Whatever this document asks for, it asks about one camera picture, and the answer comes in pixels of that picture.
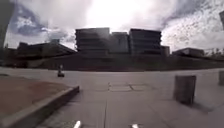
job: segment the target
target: modern building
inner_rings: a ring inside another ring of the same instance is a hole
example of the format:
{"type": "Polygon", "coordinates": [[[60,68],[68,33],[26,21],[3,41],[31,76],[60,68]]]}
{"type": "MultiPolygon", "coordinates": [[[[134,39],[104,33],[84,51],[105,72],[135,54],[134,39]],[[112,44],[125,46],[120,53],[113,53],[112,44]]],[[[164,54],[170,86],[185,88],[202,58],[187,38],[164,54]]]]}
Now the modern building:
{"type": "Polygon", "coordinates": [[[109,28],[76,30],[76,43],[81,54],[107,54],[110,43],[109,28]]]}
{"type": "Polygon", "coordinates": [[[177,56],[189,56],[189,57],[204,57],[204,50],[196,48],[184,48],[172,53],[177,56]]]}
{"type": "Polygon", "coordinates": [[[162,54],[159,31],[131,29],[129,41],[132,54],[162,54]]]}
{"type": "Polygon", "coordinates": [[[127,32],[113,32],[111,34],[109,51],[110,54],[128,54],[130,53],[130,43],[127,32]]]}
{"type": "Polygon", "coordinates": [[[14,11],[14,4],[9,1],[0,0],[0,49],[4,47],[8,24],[14,11]]]}
{"type": "Polygon", "coordinates": [[[221,22],[222,22],[222,25],[223,25],[223,28],[224,28],[224,11],[220,12],[219,15],[220,15],[221,22]]]}

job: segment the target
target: sky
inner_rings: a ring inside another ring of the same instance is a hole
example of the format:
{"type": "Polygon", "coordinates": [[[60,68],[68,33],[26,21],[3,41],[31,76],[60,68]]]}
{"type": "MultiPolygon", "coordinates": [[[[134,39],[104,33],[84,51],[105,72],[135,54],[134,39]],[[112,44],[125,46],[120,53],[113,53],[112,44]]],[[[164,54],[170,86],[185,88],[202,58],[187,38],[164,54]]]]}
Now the sky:
{"type": "Polygon", "coordinates": [[[60,38],[74,48],[75,29],[110,27],[111,31],[143,28],[162,31],[162,45],[224,48],[219,12],[224,0],[12,0],[15,11],[5,43],[17,47],[60,38]]]}

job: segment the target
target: bollard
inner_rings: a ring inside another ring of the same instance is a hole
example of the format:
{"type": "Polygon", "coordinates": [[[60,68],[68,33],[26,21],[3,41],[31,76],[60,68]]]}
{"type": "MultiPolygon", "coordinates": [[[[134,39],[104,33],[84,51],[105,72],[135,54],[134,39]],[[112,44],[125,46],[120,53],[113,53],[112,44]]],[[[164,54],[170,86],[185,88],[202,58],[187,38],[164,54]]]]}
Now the bollard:
{"type": "Polygon", "coordinates": [[[224,71],[219,71],[219,85],[224,86],[224,71]]]}
{"type": "Polygon", "coordinates": [[[182,104],[194,103],[196,76],[176,76],[174,99],[182,104]]]}
{"type": "Polygon", "coordinates": [[[63,70],[63,65],[60,65],[58,69],[58,77],[65,77],[65,74],[62,72],[63,70]]]}

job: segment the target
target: paved ground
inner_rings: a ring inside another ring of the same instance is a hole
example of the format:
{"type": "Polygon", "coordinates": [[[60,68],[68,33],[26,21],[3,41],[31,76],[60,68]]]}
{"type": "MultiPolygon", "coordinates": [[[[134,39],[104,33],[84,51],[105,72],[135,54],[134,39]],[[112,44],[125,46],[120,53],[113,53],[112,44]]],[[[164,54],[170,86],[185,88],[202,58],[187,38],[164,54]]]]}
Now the paved ground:
{"type": "Polygon", "coordinates": [[[66,89],[63,84],[0,76],[0,120],[66,89]]]}
{"type": "Polygon", "coordinates": [[[81,93],[38,128],[223,128],[224,88],[218,86],[218,71],[175,72],[66,72],[0,69],[0,73],[45,81],[80,85],[81,93]],[[196,105],[192,108],[172,100],[174,76],[197,75],[196,105]]]}

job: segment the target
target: low wall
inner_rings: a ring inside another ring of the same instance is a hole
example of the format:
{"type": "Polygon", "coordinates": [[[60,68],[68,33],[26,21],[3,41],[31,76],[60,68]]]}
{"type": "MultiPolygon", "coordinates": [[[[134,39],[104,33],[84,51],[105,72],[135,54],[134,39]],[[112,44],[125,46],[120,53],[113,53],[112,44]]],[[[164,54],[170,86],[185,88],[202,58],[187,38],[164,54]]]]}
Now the low wall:
{"type": "Polygon", "coordinates": [[[179,56],[101,56],[88,57],[70,55],[47,59],[36,67],[56,70],[63,65],[65,70],[75,71],[166,71],[166,70],[197,70],[223,68],[223,62],[212,60],[179,57],[179,56]]]}

